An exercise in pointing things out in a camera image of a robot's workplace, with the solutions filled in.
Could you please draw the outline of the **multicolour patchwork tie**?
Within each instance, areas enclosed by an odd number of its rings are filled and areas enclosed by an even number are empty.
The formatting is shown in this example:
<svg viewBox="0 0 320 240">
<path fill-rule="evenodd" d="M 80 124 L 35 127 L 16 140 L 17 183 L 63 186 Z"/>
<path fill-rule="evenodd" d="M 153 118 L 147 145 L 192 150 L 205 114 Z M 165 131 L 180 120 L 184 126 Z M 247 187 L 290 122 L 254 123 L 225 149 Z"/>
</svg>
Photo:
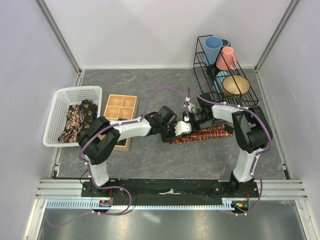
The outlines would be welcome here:
<svg viewBox="0 0 320 240">
<path fill-rule="evenodd" d="M 186 135 L 180 136 L 175 140 L 169 142 L 171 145 L 226 138 L 232 137 L 235 131 L 234 128 L 228 124 L 220 124 L 210 127 L 201 128 L 199 131 Z"/>
</svg>

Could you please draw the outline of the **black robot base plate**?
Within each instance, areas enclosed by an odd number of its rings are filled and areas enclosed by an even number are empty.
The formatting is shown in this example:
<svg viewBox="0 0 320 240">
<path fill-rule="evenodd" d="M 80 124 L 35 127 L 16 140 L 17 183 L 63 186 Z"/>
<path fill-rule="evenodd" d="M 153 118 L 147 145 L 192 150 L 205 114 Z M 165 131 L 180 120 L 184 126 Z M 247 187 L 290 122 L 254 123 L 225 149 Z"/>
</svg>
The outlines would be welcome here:
<svg viewBox="0 0 320 240">
<path fill-rule="evenodd" d="M 233 192 L 229 180 L 213 179 L 121 179 L 112 178 L 106 187 L 122 187 L 129 191 L 132 202 L 151 200 L 219 200 L 222 198 L 252 199 L 259 196 L 256 182 L 253 190 Z"/>
</svg>

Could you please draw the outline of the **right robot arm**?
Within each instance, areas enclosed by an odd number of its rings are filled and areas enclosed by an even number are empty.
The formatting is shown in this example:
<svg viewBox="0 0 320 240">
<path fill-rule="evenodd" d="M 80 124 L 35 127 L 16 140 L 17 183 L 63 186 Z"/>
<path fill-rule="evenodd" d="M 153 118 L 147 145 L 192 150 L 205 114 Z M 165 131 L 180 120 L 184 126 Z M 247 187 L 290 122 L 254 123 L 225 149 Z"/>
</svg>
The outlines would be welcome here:
<svg viewBox="0 0 320 240">
<path fill-rule="evenodd" d="M 235 197 L 255 188 L 255 168 L 261 154 L 273 147 L 273 134 L 260 106 L 244 107 L 227 102 L 213 102 L 197 96 L 209 115 L 233 125 L 240 148 L 236 167 L 230 174 L 229 191 Z"/>
</svg>

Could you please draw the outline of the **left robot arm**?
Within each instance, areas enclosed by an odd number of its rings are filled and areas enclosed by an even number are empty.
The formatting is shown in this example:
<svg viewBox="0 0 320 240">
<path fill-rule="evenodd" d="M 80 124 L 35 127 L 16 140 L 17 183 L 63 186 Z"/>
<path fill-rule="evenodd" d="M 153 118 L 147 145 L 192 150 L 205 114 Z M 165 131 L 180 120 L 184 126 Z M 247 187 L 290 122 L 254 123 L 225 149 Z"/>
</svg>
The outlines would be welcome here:
<svg viewBox="0 0 320 240">
<path fill-rule="evenodd" d="M 98 117 L 90 127 L 77 138 L 81 148 L 80 155 L 85 155 L 88 171 L 94 183 L 92 191 L 99 197 L 106 196 L 110 191 L 107 159 L 115 146 L 133 137 L 161 135 L 164 143 L 176 137 L 175 126 L 177 114 L 168 106 L 159 111 L 150 112 L 135 119 L 109 121 L 106 117 Z"/>
</svg>

